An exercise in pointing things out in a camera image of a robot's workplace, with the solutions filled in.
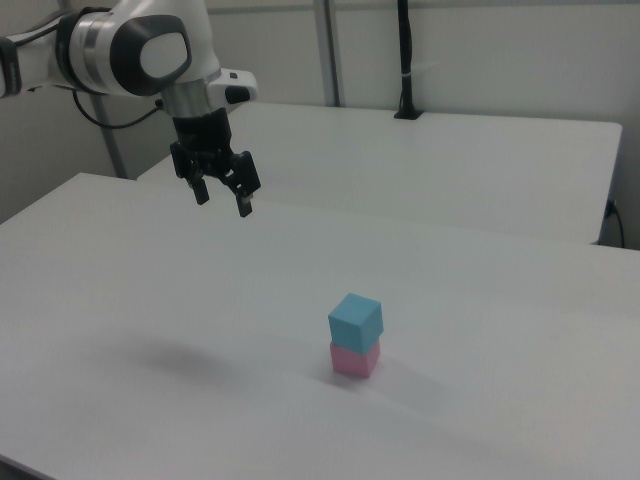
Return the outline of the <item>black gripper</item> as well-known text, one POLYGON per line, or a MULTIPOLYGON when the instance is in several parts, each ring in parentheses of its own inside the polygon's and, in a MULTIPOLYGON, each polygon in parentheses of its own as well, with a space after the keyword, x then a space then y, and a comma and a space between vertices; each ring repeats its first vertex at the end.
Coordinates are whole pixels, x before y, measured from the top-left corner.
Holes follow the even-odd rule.
POLYGON ((199 117, 172 118, 177 140, 170 145, 176 175, 186 179, 196 203, 209 201, 204 175, 221 178, 235 195, 238 212, 246 218, 253 211, 251 199, 261 187, 250 152, 233 153, 226 108, 199 117))

